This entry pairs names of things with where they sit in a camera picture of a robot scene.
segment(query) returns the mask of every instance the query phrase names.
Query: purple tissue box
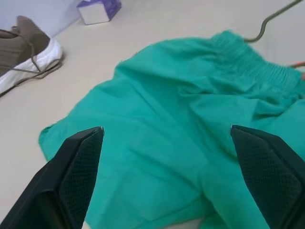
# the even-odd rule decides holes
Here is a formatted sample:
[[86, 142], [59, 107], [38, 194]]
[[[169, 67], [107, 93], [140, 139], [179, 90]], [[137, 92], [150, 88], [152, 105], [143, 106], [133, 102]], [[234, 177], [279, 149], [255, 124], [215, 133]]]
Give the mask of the purple tissue box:
[[84, 24], [91, 25], [110, 21], [121, 6], [120, 0], [83, 0], [77, 9]]

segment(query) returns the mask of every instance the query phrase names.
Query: floor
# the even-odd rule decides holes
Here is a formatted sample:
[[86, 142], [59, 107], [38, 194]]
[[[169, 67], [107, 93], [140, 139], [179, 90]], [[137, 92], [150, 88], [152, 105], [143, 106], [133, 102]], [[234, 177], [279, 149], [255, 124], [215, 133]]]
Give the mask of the floor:
[[[45, 164], [40, 131], [64, 118], [96, 84], [112, 78], [117, 63], [154, 42], [177, 37], [210, 37], [223, 30], [254, 37], [266, 16], [289, 0], [122, 0], [109, 23], [77, 21], [56, 39], [64, 66], [0, 98], [0, 221], [33, 175]], [[305, 2], [272, 21], [254, 47], [268, 60], [305, 60]], [[172, 227], [194, 229], [199, 221]]]

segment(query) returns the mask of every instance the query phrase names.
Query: cable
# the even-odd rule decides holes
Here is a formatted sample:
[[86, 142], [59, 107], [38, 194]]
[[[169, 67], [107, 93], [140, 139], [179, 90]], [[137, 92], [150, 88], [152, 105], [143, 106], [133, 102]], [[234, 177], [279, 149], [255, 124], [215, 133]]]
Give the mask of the cable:
[[260, 33], [258, 34], [257, 37], [255, 38], [251, 38], [251, 39], [248, 39], [248, 38], [245, 38], [244, 41], [247, 42], [247, 43], [253, 43], [253, 42], [257, 42], [259, 41], [263, 34], [265, 33], [265, 30], [266, 30], [266, 25], [269, 21], [271, 21], [273, 18], [276, 18], [277, 16], [281, 15], [282, 13], [286, 12], [287, 10], [289, 10], [290, 8], [292, 8], [293, 6], [295, 6], [296, 4], [302, 2], [303, 0], [295, 0], [294, 2], [290, 3], [289, 5], [285, 6], [284, 8], [280, 9], [279, 11], [275, 12], [274, 14], [270, 15], [269, 17], [267, 17], [264, 21], [263, 21], [263, 24], [262, 24], [262, 27], [261, 27], [261, 31]]

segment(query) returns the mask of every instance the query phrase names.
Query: wall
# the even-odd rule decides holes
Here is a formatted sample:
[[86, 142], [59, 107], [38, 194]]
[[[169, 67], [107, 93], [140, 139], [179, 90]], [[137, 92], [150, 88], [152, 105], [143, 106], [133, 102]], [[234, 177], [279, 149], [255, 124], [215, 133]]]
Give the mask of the wall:
[[0, 28], [9, 30], [23, 15], [53, 36], [79, 18], [80, 0], [0, 0]]

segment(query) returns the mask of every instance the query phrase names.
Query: shoe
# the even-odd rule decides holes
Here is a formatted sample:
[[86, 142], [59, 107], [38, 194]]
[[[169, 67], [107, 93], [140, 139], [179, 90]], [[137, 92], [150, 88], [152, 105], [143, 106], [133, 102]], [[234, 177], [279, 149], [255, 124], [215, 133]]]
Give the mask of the shoe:
[[11, 31], [0, 30], [0, 97], [29, 79], [42, 79], [62, 64], [62, 48], [31, 19], [19, 16]]

